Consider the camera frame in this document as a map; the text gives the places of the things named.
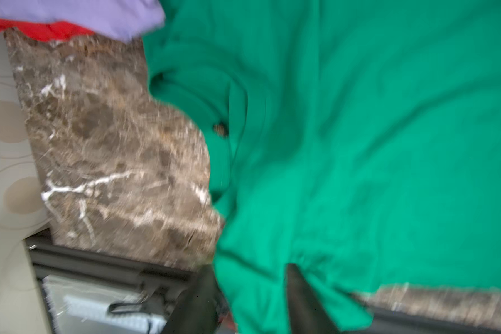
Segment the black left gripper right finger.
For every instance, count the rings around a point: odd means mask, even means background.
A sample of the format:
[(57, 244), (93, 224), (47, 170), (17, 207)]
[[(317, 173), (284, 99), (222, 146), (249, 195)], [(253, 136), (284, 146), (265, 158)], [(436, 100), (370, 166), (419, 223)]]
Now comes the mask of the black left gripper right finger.
[(339, 334), (333, 320), (313, 292), (296, 264), (286, 268), (289, 326), (293, 334)]

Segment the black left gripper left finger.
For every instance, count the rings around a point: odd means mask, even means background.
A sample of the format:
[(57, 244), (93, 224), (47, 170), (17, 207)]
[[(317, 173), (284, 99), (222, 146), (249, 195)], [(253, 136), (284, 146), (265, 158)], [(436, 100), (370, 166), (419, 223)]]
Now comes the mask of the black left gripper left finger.
[(161, 333), (215, 333), (218, 328), (217, 292), (212, 266), (202, 267), (191, 280)]

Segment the green t-shirt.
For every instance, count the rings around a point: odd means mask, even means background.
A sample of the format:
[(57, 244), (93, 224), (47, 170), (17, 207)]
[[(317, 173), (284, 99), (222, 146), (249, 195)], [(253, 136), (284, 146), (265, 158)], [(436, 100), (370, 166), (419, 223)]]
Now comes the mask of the green t-shirt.
[(501, 1), (163, 1), (148, 89), (200, 128), (241, 333), (296, 264), (341, 330), (388, 285), (501, 290)]

